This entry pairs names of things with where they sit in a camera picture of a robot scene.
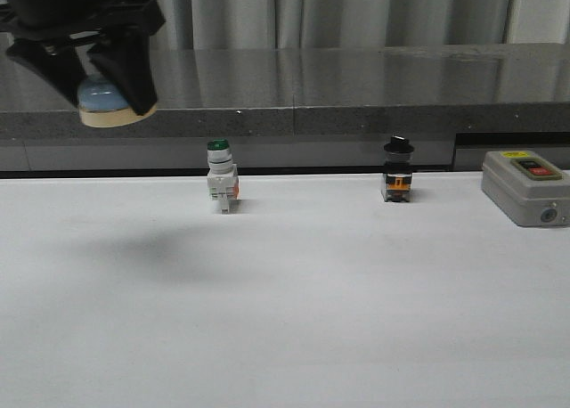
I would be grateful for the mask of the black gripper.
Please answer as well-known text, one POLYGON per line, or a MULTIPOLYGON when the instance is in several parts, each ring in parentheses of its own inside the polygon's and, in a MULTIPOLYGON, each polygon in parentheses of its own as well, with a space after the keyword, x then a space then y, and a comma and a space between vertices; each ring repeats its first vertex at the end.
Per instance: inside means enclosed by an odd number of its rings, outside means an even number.
POLYGON ((157 0, 6 0, 1 30, 13 37, 7 57, 29 69, 75 108, 86 71, 75 49, 94 45, 89 61, 122 94, 136 115, 157 104, 150 37, 164 25, 157 0))

